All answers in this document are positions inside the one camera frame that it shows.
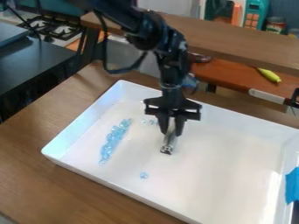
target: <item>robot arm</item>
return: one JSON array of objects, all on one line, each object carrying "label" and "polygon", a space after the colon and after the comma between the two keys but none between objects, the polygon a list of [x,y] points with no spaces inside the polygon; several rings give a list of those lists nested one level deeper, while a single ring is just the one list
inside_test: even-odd
[{"label": "robot arm", "polygon": [[132,6],[131,0],[87,2],[100,21],[103,16],[119,24],[137,49],[154,52],[161,71],[162,96],[144,100],[145,114],[157,117],[165,135],[170,131],[170,118],[173,117],[174,133],[177,137],[182,135],[184,123],[188,119],[200,120],[201,110],[201,105],[188,101],[183,93],[184,79],[190,68],[184,35],[169,27],[158,14]]}]

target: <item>black table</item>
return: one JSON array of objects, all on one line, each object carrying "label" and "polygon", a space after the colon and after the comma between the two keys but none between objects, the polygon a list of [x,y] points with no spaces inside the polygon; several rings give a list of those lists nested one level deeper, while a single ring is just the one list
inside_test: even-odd
[{"label": "black table", "polygon": [[[65,65],[72,62],[74,55],[73,51],[34,38],[22,38],[2,47],[0,50],[0,115],[2,114],[2,118],[8,118],[25,106],[21,106],[20,104],[23,103],[20,102],[27,101],[26,89],[29,89],[30,85],[36,87],[33,98],[37,98],[44,94],[43,91],[45,92],[45,88],[43,91],[38,90],[38,85],[41,83],[48,86],[46,91],[59,84],[51,83],[50,76],[63,71],[64,79],[67,78],[68,72]],[[6,109],[3,112],[3,108],[8,108],[7,105],[10,103],[14,104],[11,108],[15,111],[5,113]]]}]

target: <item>wooden shelf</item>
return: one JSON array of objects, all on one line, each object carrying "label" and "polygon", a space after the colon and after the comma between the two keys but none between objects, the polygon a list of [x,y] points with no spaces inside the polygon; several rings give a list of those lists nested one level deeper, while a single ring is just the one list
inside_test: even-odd
[{"label": "wooden shelf", "polygon": [[[299,76],[298,39],[191,17],[161,15],[168,25],[185,35],[193,53]],[[101,28],[93,12],[83,16],[81,23]],[[108,28],[111,33],[123,33],[119,25],[110,21]]]}]

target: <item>blue tape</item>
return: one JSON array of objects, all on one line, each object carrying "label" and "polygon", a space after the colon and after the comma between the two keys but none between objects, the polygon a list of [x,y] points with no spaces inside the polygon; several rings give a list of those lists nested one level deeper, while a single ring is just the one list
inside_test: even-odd
[{"label": "blue tape", "polygon": [[286,202],[287,204],[299,200],[299,167],[286,175]]}]

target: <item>white wall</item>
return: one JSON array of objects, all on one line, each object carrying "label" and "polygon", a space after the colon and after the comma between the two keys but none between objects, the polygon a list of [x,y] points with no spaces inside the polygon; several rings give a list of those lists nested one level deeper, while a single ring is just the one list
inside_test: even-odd
[{"label": "white wall", "polygon": [[138,7],[198,18],[199,0],[138,0]]}]

